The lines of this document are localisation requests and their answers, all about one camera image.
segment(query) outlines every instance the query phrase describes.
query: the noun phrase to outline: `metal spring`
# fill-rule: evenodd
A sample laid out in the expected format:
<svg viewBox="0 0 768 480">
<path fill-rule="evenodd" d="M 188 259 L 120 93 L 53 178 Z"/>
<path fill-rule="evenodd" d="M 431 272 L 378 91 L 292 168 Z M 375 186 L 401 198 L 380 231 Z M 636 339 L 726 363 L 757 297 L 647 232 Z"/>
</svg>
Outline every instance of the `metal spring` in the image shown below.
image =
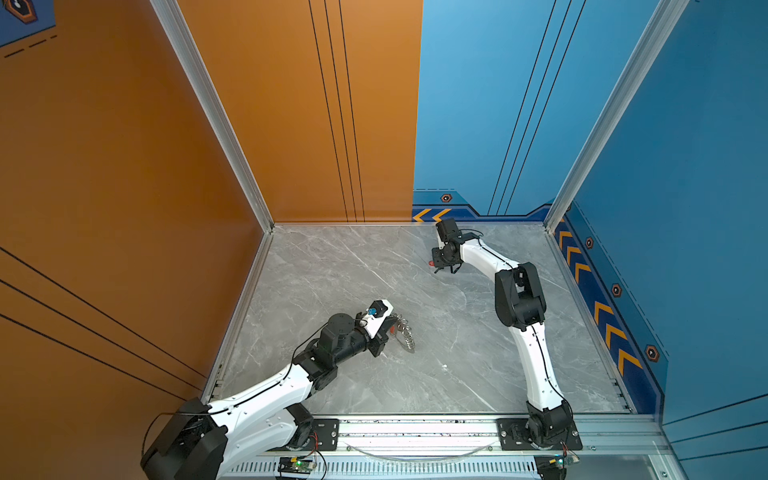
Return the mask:
<svg viewBox="0 0 768 480">
<path fill-rule="evenodd" d="M 411 327 L 408 326 L 408 320 L 398 316 L 397 324 L 395 324 L 395 338 L 409 352 L 413 352 L 416 347 L 416 342 L 411 334 Z"/>
</svg>

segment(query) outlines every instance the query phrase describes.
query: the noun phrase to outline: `robotic arm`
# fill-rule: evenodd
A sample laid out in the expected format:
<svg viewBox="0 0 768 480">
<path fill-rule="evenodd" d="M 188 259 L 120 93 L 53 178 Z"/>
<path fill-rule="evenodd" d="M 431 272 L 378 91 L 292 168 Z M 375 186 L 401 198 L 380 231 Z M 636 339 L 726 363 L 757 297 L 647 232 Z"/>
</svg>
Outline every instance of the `robotic arm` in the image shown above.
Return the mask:
<svg viewBox="0 0 768 480">
<path fill-rule="evenodd" d="M 496 314 L 509 327 L 525 371 L 531 443 L 548 449 L 566 442 L 573 412 L 560 393 L 549 358 L 544 328 L 547 303 L 536 267 L 504 257 L 477 234 L 463 233 L 453 219 L 438 222 L 437 233 L 439 247 L 432 249 L 430 262 L 436 273 L 446 267 L 455 273 L 462 263 L 469 263 L 495 283 Z"/>
<path fill-rule="evenodd" d="M 260 452 L 302 448 L 313 417 L 301 402 L 328 386 L 341 362 L 366 350 L 379 356 L 387 330 L 399 320 L 387 300 L 373 302 L 355 319 L 337 313 L 271 378 L 208 405 L 199 399 L 184 403 L 142 452 L 144 473 L 150 480 L 214 480 Z"/>
</svg>

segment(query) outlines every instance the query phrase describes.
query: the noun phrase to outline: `gray marble floor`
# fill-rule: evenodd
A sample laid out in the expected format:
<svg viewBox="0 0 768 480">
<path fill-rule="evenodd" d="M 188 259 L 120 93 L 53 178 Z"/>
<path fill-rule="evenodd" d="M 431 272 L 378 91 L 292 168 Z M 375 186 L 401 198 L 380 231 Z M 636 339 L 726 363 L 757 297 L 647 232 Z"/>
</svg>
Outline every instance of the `gray marble floor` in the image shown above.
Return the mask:
<svg viewBox="0 0 768 480">
<path fill-rule="evenodd" d="M 484 224 L 483 240 L 538 268 L 547 299 L 549 351 L 577 412 L 623 412 L 540 225 Z M 223 379 L 233 395 L 273 375 L 296 344 L 334 313 L 386 298 L 412 327 L 414 353 L 390 340 L 383 354 L 355 356 L 304 404 L 316 414 L 525 412 L 517 348 L 494 311 L 492 282 L 464 265 L 428 265 L 434 225 L 277 227 Z"/>
</svg>

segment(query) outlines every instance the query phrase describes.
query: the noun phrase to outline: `yellow chevron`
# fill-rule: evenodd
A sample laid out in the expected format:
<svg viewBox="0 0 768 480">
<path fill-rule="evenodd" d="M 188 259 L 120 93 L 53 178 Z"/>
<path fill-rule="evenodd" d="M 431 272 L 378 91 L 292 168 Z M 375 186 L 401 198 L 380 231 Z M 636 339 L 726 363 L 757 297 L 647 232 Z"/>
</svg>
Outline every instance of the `yellow chevron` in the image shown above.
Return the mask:
<svg viewBox="0 0 768 480">
<path fill-rule="evenodd" d="M 571 232 L 567 232 L 565 230 L 560 232 L 560 250 L 563 250 L 563 237 L 573 237 L 573 234 Z"/>
<path fill-rule="evenodd" d="M 450 208 L 446 208 L 445 210 L 443 210 L 443 211 L 442 211 L 442 212 L 440 212 L 439 214 L 437 214 L 437 215 L 435 215 L 434 217 L 432 217 L 432 219 L 433 219 L 435 222 L 439 222 L 439 221 L 440 221 L 440 217 L 442 217 L 443 215 L 445 215 L 445 214 L 446 214 L 446 213 L 448 213 L 449 211 L 451 211 L 451 209 L 450 209 Z"/>
<path fill-rule="evenodd" d="M 591 272 L 592 269 L 589 267 L 589 265 L 584 265 L 583 263 L 576 262 L 576 283 L 578 283 L 578 273 L 582 270 L 586 270 L 588 272 Z"/>
<path fill-rule="evenodd" d="M 614 333 L 616 335 L 619 335 L 621 338 L 623 338 L 625 340 L 627 339 L 627 336 L 624 334 L 624 332 L 622 332 L 621 330 L 619 330 L 615 326 L 606 323 L 605 324 L 605 344 L 608 346 L 609 350 L 611 349 L 611 334 L 612 333 Z"/>
<path fill-rule="evenodd" d="M 621 376 L 624 376 L 624 360 L 629 360 L 641 369 L 643 368 L 643 366 L 640 364 L 640 360 L 634 358 L 632 355 L 626 353 L 622 349 L 619 349 L 619 373 Z"/>
<path fill-rule="evenodd" d="M 600 311 L 601 310 L 604 311 L 604 312 L 608 312 L 611 315 L 614 315 L 613 309 L 610 308 L 608 305 L 605 305 L 605 304 L 600 303 L 600 302 L 595 302 L 594 303 L 594 322 L 596 324 L 598 324 L 598 325 L 600 325 L 599 316 L 600 316 Z"/>
<path fill-rule="evenodd" d="M 420 214 L 418 214 L 415 217 L 413 217 L 413 220 L 416 220 L 417 222 L 423 222 L 424 220 L 422 220 L 422 215 L 426 214 L 430 210 L 431 210 L 431 208 L 425 208 L 424 210 L 421 211 Z"/>
<path fill-rule="evenodd" d="M 576 247 L 568 247 L 565 249 L 565 251 L 568 252 L 568 258 L 566 259 L 566 262 L 568 262 L 568 266 L 571 266 L 571 253 L 581 253 L 581 250 Z"/>
</svg>

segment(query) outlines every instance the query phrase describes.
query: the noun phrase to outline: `orange wall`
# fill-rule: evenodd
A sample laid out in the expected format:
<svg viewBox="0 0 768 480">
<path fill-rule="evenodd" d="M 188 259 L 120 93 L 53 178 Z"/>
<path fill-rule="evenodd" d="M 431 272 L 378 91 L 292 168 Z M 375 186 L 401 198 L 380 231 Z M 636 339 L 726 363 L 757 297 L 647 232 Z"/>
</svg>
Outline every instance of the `orange wall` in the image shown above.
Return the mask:
<svg viewBox="0 0 768 480">
<path fill-rule="evenodd" d="M 0 250 L 2 477 L 145 478 L 144 430 L 200 395 L 261 232 L 150 3 L 55 7 L 0 48 L 0 247 L 29 265 Z"/>
<path fill-rule="evenodd" d="M 275 221 L 410 220 L 422 2 L 179 4 Z"/>
</svg>

